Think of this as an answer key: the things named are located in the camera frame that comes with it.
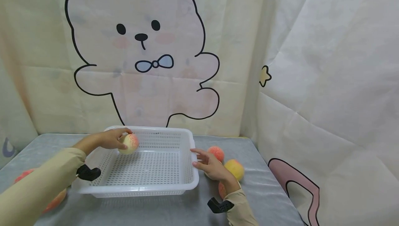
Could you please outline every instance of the pink cheek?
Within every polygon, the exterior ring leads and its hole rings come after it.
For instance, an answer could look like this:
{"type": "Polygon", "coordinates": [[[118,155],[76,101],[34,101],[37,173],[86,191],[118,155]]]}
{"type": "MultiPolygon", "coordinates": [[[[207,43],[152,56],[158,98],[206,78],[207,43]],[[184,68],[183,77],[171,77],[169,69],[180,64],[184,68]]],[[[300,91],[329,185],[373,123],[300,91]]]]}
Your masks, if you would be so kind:
{"type": "Polygon", "coordinates": [[[126,37],[121,36],[121,37],[116,37],[112,42],[112,45],[114,45],[116,48],[127,48],[129,47],[130,42],[126,37]]]}
{"type": "Polygon", "coordinates": [[[159,44],[171,44],[175,41],[176,37],[171,32],[160,33],[155,37],[155,42],[159,44]]]}

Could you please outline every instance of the cream curtain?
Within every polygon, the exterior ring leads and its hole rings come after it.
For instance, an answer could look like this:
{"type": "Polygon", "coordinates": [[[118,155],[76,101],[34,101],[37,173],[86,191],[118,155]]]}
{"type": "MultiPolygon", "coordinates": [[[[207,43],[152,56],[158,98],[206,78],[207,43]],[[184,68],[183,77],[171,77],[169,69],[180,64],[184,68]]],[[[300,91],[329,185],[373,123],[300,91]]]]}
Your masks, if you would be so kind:
{"type": "Polygon", "coordinates": [[[122,122],[243,135],[307,225],[396,225],[397,0],[194,1],[0,0],[6,153],[122,122]]]}

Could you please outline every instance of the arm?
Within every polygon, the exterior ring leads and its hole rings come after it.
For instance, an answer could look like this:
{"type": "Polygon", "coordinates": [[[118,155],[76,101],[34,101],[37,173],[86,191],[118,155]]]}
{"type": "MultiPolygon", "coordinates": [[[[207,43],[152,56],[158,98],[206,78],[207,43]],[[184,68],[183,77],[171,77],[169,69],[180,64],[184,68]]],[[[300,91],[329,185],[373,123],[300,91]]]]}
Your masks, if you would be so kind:
{"type": "Polygon", "coordinates": [[[231,226],[259,226],[249,207],[247,197],[236,178],[222,183],[225,186],[227,194],[225,200],[234,204],[234,207],[227,212],[229,224],[231,226]]]}
{"type": "Polygon", "coordinates": [[[229,224],[231,226],[259,226],[249,207],[247,197],[234,175],[212,153],[200,149],[191,149],[191,151],[198,153],[197,158],[200,160],[193,163],[194,167],[205,171],[211,179],[220,181],[226,189],[225,200],[234,204],[234,207],[227,212],[229,224]]]}
{"type": "Polygon", "coordinates": [[[76,179],[76,172],[86,156],[101,146],[124,149],[118,142],[129,129],[115,129],[93,134],[66,148],[34,172],[9,187],[0,195],[0,226],[31,226],[47,205],[76,179]]]}

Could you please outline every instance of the black clip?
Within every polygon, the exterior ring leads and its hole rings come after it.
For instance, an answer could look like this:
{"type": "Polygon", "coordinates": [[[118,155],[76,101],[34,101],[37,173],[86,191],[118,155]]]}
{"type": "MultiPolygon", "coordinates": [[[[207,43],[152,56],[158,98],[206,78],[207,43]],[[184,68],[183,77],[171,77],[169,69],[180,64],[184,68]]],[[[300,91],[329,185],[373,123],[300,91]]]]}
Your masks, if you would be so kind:
{"type": "Polygon", "coordinates": [[[230,201],[223,201],[219,203],[214,197],[208,201],[208,207],[212,210],[213,213],[224,213],[228,212],[234,207],[234,204],[230,201]]]}
{"type": "Polygon", "coordinates": [[[94,168],[91,170],[87,165],[82,165],[77,169],[76,176],[80,179],[87,181],[94,181],[101,175],[101,170],[99,168],[94,168]]]}

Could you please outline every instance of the bunny eye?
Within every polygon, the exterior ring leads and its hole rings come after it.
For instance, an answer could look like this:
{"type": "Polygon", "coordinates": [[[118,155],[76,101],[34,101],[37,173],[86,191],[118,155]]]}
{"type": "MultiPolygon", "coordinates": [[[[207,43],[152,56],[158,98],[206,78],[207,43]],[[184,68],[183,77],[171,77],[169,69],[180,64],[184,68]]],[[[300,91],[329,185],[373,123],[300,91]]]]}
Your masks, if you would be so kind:
{"type": "Polygon", "coordinates": [[[161,28],[161,25],[159,24],[158,21],[153,20],[153,21],[151,22],[151,27],[152,27],[153,30],[159,31],[159,29],[161,28]]]}
{"type": "Polygon", "coordinates": [[[118,31],[119,34],[124,35],[126,34],[126,28],[123,24],[118,24],[116,25],[116,30],[118,31]]]}

